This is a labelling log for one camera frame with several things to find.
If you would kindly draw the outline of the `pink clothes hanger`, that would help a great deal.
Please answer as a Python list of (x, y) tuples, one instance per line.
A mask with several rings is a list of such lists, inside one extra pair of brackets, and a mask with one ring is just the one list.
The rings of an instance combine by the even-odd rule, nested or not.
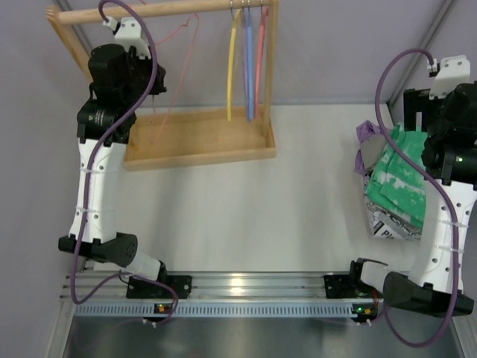
[(178, 99), (178, 96), (180, 94), (180, 91), (182, 89), (183, 81), (184, 81), (184, 78), (186, 76), (187, 70), (189, 68), (189, 63), (190, 63), (190, 60), (191, 60), (191, 57), (192, 57), (192, 52), (193, 52), (194, 47), (195, 47), (195, 43), (196, 43), (196, 39), (197, 39), (197, 35), (198, 35), (198, 30), (200, 28), (199, 15), (197, 13), (193, 13), (182, 25), (180, 25), (178, 28), (176, 28), (174, 31), (172, 31), (168, 36), (164, 37), (162, 40), (155, 43), (155, 46), (157, 47), (158, 45), (161, 45), (161, 44), (167, 42), (176, 33), (178, 33), (181, 28), (187, 28), (189, 26), (189, 23), (193, 19), (196, 21), (195, 30), (194, 30), (194, 33), (193, 33), (191, 44), (190, 44), (189, 49), (188, 49), (187, 54), (186, 54), (186, 59), (184, 61), (183, 68), (182, 68), (182, 71), (180, 73), (180, 77), (179, 77), (179, 80), (177, 82), (177, 87), (174, 91), (174, 95), (172, 97), (172, 100), (171, 100), (171, 102), (168, 106), (167, 111), (165, 112), (165, 114), (163, 116), (163, 119), (160, 120), (159, 128), (157, 130), (151, 130), (150, 129), (148, 131), (148, 141), (152, 145), (155, 145), (157, 143), (157, 140), (159, 139), (159, 136), (162, 133), (162, 130), (165, 126), (165, 123), (168, 121), (168, 117), (171, 115), (171, 111), (173, 110), (173, 108), (176, 104), (176, 101)]

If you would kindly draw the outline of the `green white tie-dye trousers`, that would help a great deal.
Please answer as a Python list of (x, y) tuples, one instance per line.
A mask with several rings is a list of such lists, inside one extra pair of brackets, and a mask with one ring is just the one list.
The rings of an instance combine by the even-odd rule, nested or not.
[[(421, 154), (426, 133), (421, 131), (406, 132), (401, 125), (391, 131), (391, 138), (399, 149), (420, 168), (423, 168)], [(404, 161), (389, 145), (375, 165), (371, 182), (367, 187), (369, 198), (377, 198), (380, 192), (413, 217), (424, 220), (426, 212), (426, 194), (423, 176)]]

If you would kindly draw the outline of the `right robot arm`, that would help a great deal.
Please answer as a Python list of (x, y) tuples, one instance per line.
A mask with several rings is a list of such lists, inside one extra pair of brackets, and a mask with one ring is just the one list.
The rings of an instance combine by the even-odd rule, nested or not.
[(406, 274), (380, 261), (357, 259), (350, 274), (358, 286), (376, 289), (389, 307), (435, 317), (469, 315), (475, 303), (464, 292), (461, 261), (476, 204), (476, 84), (459, 84), (440, 99), (428, 91), (410, 95), (425, 124), (421, 163), (389, 133), (385, 138), (424, 178), (426, 208), (416, 259)]

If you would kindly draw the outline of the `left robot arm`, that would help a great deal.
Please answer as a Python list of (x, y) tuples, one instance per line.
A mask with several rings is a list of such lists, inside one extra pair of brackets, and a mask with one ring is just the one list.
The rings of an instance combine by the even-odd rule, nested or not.
[(75, 216), (58, 248), (131, 274), (162, 280), (165, 265), (139, 249), (138, 239), (116, 230), (119, 172), (143, 95), (165, 92), (165, 70), (136, 47), (100, 45), (88, 61), (89, 97), (77, 115), (80, 179)]

